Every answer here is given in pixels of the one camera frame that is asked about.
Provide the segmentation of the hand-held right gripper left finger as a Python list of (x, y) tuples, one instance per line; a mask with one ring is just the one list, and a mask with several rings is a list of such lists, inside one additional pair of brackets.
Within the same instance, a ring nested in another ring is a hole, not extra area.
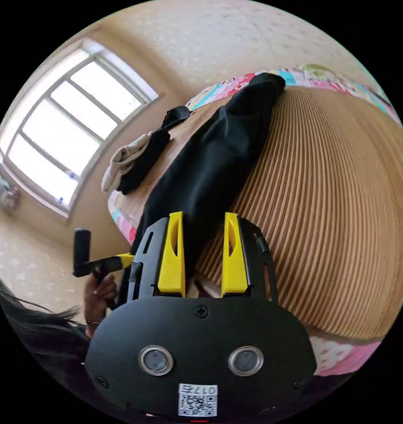
[(169, 215), (157, 287), (162, 295), (185, 295), (183, 212)]

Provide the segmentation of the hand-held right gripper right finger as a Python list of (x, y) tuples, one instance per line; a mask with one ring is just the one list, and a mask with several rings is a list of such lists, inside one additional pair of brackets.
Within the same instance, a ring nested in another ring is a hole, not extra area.
[(222, 252), (221, 295), (244, 295), (248, 288), (238, 216), (226, 212)]

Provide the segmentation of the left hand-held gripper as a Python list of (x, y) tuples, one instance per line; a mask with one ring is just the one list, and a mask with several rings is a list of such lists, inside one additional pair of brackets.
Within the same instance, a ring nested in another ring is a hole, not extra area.
[[(134, 255), (130, 253), (114, 255), (106, 257), (94, 262), (92, 267), (92, 275), (96, 279), (96, 287), (99, 288), (103, 280), (110, 274), (109, 271), (120, 271), (126, 269), (132, 265), (134, 261)], [(105, 298), (107, 308), (115, 310), (117, 308), (116, 295), (113, 297)]]

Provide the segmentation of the person's left hand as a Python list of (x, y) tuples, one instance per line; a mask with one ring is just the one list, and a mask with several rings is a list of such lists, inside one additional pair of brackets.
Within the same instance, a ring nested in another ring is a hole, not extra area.
[(84, 284), (83, 316), (86, 322), (86, 335), (92, 338), (100, 323), (106, 317), (107, 302), (117, 294), (114, 274), (108, 274), (101, 282), (90, 275)]

